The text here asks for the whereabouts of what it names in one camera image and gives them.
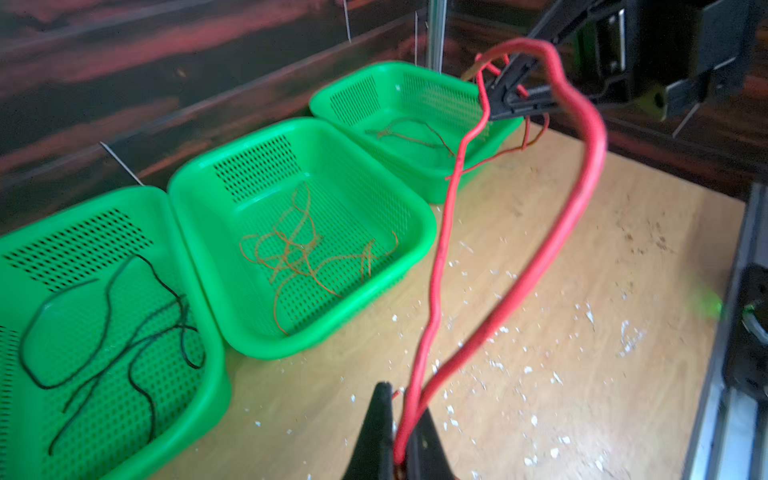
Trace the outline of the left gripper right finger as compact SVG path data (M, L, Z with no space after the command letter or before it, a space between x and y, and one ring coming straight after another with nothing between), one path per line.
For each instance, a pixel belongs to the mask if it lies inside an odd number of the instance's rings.
M455 479L429 410L423 413L409 437L405 461L398 468L398 478Z

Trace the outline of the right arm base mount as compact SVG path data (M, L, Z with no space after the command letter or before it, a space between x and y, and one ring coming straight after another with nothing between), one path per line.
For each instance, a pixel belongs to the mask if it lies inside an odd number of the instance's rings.
M749 265L739 287L724 379L757 402L767 402L767 268Z

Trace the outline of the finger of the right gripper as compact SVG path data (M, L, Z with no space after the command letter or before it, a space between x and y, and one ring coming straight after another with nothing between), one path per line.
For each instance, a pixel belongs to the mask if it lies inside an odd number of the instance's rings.
M596 94L600 84L599 56L572 53L558 58L562 77L584 97ZM491 107L491 120L566 112L568 105L555 93L551 62L525 54L505 54L488 62L491 79L484 86Z
M619 0L550 1L527 37L560 45L584 25L617 14L626 4L626 1Z

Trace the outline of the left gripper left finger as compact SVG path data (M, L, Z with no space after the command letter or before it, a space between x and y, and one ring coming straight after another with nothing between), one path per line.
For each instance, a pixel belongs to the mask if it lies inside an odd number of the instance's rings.
M376 384L343 480L394 478L392 395L390 383Z

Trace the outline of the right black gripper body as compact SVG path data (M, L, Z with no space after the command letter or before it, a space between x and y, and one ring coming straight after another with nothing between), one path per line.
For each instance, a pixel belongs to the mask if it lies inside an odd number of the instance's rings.
M573 42L577 84L600 109L666 120L742 88L761 19L759 1L596 1Z

